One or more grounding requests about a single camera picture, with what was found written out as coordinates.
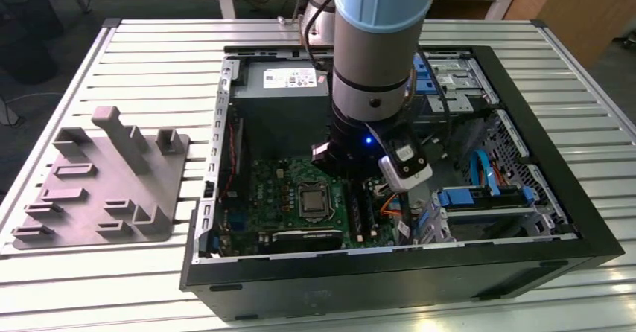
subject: green motherboard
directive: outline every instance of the green motherboard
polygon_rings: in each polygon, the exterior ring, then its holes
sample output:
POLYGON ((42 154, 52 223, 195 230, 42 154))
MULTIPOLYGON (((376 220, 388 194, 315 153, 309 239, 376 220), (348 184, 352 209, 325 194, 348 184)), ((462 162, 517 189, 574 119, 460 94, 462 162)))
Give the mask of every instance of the green motherboard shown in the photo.
POLYGON ((245 211, 227 215, 228 226, 239 227, 229 233, 232 255, 257 254, 255 232, 339 230, 343 233, 340 249, 392 246, 394 221, 379 217, 376 211, 374 236, 351 233, 344 182, 317 170, 309 159, 252 161, 248 184, 245 211))

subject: metal table surface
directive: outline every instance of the metal table surface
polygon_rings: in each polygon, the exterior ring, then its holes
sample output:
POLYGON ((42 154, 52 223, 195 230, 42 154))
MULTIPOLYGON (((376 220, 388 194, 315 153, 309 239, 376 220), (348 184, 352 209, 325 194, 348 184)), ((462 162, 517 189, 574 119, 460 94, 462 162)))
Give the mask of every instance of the metal table surface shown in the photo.
POLYGON ((510 300, 231 323, 177 289, 201 177, 223 46, 293 44, 273 20, 129 20, 104 28, 0 208, 0 330, 602 331, 636 325, 634 127, 547 30, 527 22, 430 21, 423 45, 490 45, 579 179, 625 255, 510 300), (10 229, 37 195, 58 127, 96 133, 90 113, 116 105, 144 132, 176 127, 188 150, 173 236, 162 243, 17 251, 10 229))

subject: orange wire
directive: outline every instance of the orange wire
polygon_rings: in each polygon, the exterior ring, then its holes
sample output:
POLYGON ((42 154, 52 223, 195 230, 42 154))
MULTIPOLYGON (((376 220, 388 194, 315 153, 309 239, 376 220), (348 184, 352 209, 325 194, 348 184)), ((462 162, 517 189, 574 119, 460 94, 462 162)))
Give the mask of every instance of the orange wire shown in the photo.
POLYGON ((386 207, 388 206, 390 202, 394 200, 395 198, 395 194, 392 194, 388 199, 386 200, 384 204, 382 205, 382 207, 379 208, 379 212, 383 214, 383 215, 400 215, 400 212, 399 211, 391 211, 388 209, 386 209, 386 207))
POLYGON ((506 183, 506 180, 503 179, 503 175, 501 174, 501 171, 498 170, 498 167, 492 165, 492 171, 494 171, 494 176, 497 177, 497 183, 499 185, 503 185, 506 183))
POLYGON ((388 197, 388 199, 386 200, 383 206, 379 208, 379 211, 384 211, 384 210, 386 210, 386 207, 388 206, 390 201, 394 200, 394 198, 395 198, 395 194, 392 194, 392 195, 388 197))

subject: open computer tower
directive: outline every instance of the open computer tower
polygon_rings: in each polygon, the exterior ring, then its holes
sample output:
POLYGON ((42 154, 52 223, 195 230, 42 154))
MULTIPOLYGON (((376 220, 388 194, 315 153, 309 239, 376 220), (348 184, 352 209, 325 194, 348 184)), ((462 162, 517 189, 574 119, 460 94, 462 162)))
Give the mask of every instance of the open computer tower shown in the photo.
POLYGON ((312 166, 329 77, 301 48, 225 52, 180 279, 223 320, 509 298, 622 254, 488 47, 412 58, 403 115, 432 177, 407 201, 312 166))

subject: white cable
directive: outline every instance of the white cable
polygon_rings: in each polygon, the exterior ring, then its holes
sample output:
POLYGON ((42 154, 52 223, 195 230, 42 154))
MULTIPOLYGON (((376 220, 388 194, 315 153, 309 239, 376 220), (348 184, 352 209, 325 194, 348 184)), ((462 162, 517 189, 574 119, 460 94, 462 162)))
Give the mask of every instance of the white cable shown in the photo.
POLYGON ((42 95, 57 95, 57 96, 61 96, 64 94, 60 94, 58 92, 37 92, 34 94, 26 94, 26 95, 22 95, 22 96, 18 96, 17 98, 13 98, 10 100, 6 100, 5 103, 11 103, 14 101, 18 101, 24 98, 30 98, 32 96, 42 96, 42 95))

